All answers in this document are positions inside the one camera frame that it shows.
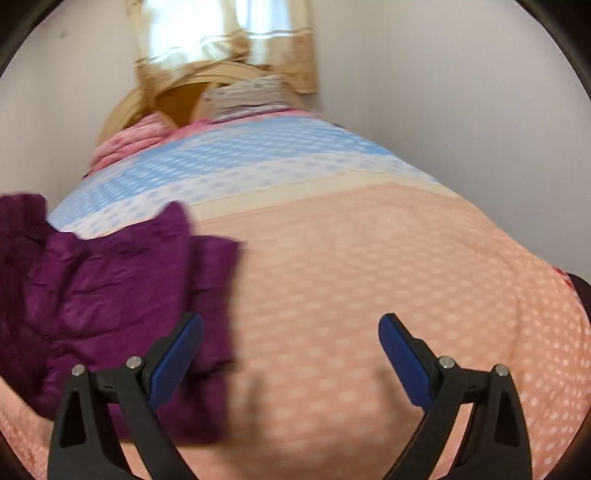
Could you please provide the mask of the purple quilted hooded jacket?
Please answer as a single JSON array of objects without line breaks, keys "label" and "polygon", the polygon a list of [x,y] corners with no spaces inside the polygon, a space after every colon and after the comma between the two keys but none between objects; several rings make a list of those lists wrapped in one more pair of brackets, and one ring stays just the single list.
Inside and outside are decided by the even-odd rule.
[{"label": "purple quilted hooded jacket", "polygon": [[3,197],[3,380],[36,414],[53,419],[74,365],[117,367],[194,313],[204,321],[204,340],[158,417],[176,440],[221,440],[238,258],[235,241],[192,235],[176,203],[151,220],[83,240],[47,222],[43,197]]}]

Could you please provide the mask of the polka dot bed cover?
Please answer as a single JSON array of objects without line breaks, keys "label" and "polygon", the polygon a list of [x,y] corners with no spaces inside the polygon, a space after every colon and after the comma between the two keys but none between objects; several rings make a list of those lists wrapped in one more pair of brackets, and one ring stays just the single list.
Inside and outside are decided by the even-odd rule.
[{"label": "polka dot bed cover", "polygon": [[[226,426],[179,441],[203,479],[377,479],[421,409],[378,340],[395,313],[462,367],[508,367],[533,475],[558,473],[590,408],[590,322],[568,276],[386,148],[303,111],[201,120],[85,177],[47,222],[83,240],[181,206],[239,246]],[[1,375],[1,431],[36,479],[51,419]]]}]

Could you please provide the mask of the folded pink blanket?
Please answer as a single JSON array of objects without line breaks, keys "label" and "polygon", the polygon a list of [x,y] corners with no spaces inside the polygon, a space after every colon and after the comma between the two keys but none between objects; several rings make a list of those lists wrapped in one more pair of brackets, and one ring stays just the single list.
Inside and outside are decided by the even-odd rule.
[{"label": "folded pink blanket", "polygon": [[176,129],[174,122],[160,112],[144,117],[135,125],[114,134],[95,149],[85,177],[161,144]]}]

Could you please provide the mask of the wooden arched headboard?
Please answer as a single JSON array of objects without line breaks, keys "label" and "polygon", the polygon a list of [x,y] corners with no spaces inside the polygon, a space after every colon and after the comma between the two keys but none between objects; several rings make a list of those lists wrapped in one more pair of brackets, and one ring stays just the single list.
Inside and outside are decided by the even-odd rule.
[{"label": "wooden arched headboard", "polygon": [[172,82],[166,89],[160,90],[152,100],[147,99],[141,87],[135,87],[107,116],[96,145],[156,111],[162,112],[173,126],[186,126],[207,116],[207,106],[200,99],[204,92],[263,75],[266,75],[266,72],[256,67],[223,61]]}]

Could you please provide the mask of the striped grey pillow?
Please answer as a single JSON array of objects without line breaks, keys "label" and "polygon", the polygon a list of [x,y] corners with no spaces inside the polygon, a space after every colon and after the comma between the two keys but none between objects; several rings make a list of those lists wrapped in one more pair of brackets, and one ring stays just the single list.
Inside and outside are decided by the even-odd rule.
[{"label": "striped grey pillow", "polygon": [[297,105],[280,75],[266,75],[218,87],[202,95],[212,123],[294,110]]}]

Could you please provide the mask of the beige curtain behind headboard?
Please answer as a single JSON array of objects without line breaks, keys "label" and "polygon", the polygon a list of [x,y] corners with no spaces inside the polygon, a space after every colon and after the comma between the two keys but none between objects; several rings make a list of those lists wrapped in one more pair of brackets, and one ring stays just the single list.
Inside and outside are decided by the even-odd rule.
[{"label": "beige curtain behind headboard", "polygon": [[298,94],[318,91],[308,1],[127,1],[135,71],[147,101],[223,61],[279,74]]}]

